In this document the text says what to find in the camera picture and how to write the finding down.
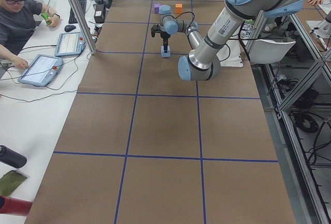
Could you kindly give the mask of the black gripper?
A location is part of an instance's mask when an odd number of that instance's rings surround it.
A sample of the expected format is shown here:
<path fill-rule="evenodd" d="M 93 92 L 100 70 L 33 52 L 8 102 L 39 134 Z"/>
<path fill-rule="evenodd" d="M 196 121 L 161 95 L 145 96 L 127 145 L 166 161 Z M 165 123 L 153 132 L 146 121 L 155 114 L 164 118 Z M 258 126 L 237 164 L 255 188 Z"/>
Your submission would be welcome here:
<path fill-rule="evenodd" d="M 168 34 L 166 31 L 163 30 L 163 26 L 160 24 L 154 24 L 151 27 L 151 36 L 155 37 L 156 34 L 160 34 L 160 37 L 163 39 L 163 51 L 168 51 L 168 39 L 171 37 L 170 34 Z"/>

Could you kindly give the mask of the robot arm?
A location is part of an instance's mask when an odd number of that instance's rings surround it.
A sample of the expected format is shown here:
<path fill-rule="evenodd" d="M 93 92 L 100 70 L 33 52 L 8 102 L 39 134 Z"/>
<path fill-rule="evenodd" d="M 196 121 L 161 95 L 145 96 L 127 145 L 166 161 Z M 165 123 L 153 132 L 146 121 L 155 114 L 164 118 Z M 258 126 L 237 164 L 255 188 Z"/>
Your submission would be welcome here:
<path fill-rule="evenodd" d="M 175 18 L 170 11 L 160 13 L 160 22 L 151 28 L 151 35 L 159 33 L 162 50 L 168 52 L 168 39 L 178 32 L 186 34 L 192 50 L 178 61 L 178 74 L 185 81 L 207 81 L 220 71 L 217 53 L 243 24 L 254 19 L 260 11 L 265 17 L 288 16 L 299 12 L 304 0 L 225 0 L 225 7 L 204 37 L 194 21 Z"/>

